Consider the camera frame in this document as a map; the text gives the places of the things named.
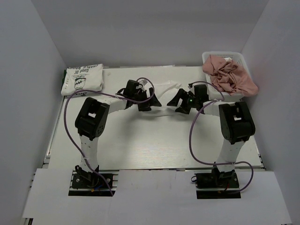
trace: black metal base plate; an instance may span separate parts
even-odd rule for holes
[[[240,192],[237,191],[196,191],[197,199],[234,199],[240,198]]]
[[[99,197],[111,197],[112,194],[110,191],[97,190],[94,192],[91,191],[81,191],[81,190],[69,190],[68,196],[99,196]]]
[[[114,188],[113,187],[114,174],[102,173],[101,175],[104,176],[106,180],[110,179],[108,184],[111,188]],[[102,185],[102,187],[100,187],[95,191],[92,191],[93,188],[96,188],[99,185]],[[106,196],[106,197],[112,196],[111,192],[107,188],[107,185],[104,183],[104,181],[101,178],[99,178],[97,185],[91,187],[90,183],[84,178],[80,177],[77,173],[74,173],[73,175],[71,188],[73,190],[69,190],[68,196]]]
[[[241,198],[238,190],[226,190],[228,188],[239,188],[239,180],[236,173],[230,179],[218,180],[216,184],[212,173],[197,173],[196,184],[197,199],[235,199]],[[220,190],[209,190],[210,188],[218,188]]]
[[[227,185],[228,188],[239,188],[239,180],[236,173],[231,177],[230,180],[219,181],[218,186],[213,179],[212,173],[196,173],[197,187],[198,188],[223,188],[225,189]]]
[[[110,179],[110,181],[108,182],[109,186],[112,188],[113,186],[113,174],[112,173],[103,173],[101,174],[102,176],[104,176],[104,178]],[[84,178],[80,177],[77,173],[75,173],[73,175],[73,181],[72,181],[72,188],[74,189],[87,189],[87,188],[95,188],[99,185],[103,184],[103,186],[100,189],[107,189],[106,184],[104,183],[104,181],[99,177],[99,181],[98,184],[95,185],[94,187],[90,186],[90,183],[87,182]]]

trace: plastic basket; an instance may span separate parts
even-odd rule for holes
[[[217,55],[222,58],[232,58],[234,61],[236,61],[239,65],[243,66],[244,69],[248,72],[249,76],[251,77],[251,74],[249,72],[249,69],[247,67],[247,64],[245,62],[245,59],[241,53],[238,52],[204,52],[202,54],[202,60],[203,63],[207,60],[209,55]],[[206,82],[211,83],[210,75],[205,74]],[[220,99],[220,93],[215,90],[213,87],[208,85],[207,94],[209,95],[210,99]],[[241,93],[234,93],[233,95],[229,95],[227,92],[222,92],[224,95],[226,102],[238,102],[242,97],[244,97]]]

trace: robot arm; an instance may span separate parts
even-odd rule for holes
[[[121,89],[118,94],[126,99],[134,101],[147,100],[146,90],[140,87],[142,86],[139,82],[129,80],[125,88]],[[150,95],[153,93],[153,88],[149,89]],[[78,134],[81,140],[81,149],[85,155],[85,159],[89,162],[91,168],[96,172],[99,171],[99,165],[97,160],[97,148],[98,139],[102,135],[107,116],[115,111],[124,110],[133,105],[133,102],[108,97],[97,101],[91,97],[88,97],[75,121],[75,127],[78,129]],[[139,111],[150,111],[151,106],[161,106],[161,103],[156,98],[155,94],[153,97],[144,103],[137,103]],[[81,157],[80,165],[75,167],[77,174],[84,178],[89,183],[90,187],[93,187],[98,182],[97,176],[89,169],[86,162]]]
[[[204,109],[204,114],[220,117],[223,146],[216,163],[234,163],[240,149],[255,133],[255,125],[245,102],[215,102]],[[219,178],[233,176],[234,164],[217,165]]]
[[[199,111],[211,102],[208,101],[207,88],[203,84],[189,85],[189,91],[179,90],[167,105],[177,106],[179,99],[182,99],[182,103],[175,111],[184,114],[189,114],[191,108]],[[215,102],[206,106],[202,113],[220,117],[224,140],[211,173],[196,174],[197,186],[198,188],[226,188],[231,183],[231,186],[233,184],[233,187],[238,187],[234,163],[244,143],[255,133],[255,125],[248,106],[245,102]]]

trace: folded shirt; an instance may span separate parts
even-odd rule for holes
[[[69,67],[61,88],[61,95],[71,95],[76,90],[100,91],[103,86],[103,64],[84,67]]]
[[[258,87],[253,83],[247,71],[234,60],[210,55],[202,69],[210,75],[212,84],[219,91],[226,91],[230,95],[241,93],[243,96],[253,96],[258,93]]]

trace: pink fabric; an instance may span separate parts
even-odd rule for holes
[[[222,57],[210,55],[203,64],[203,72],[210,75],[212,84],[219,91],[230,95],[242,93],[243,96],[253,96],[258,93],[258,87],[253,83],[249,74],[235,61],[226,61]]]

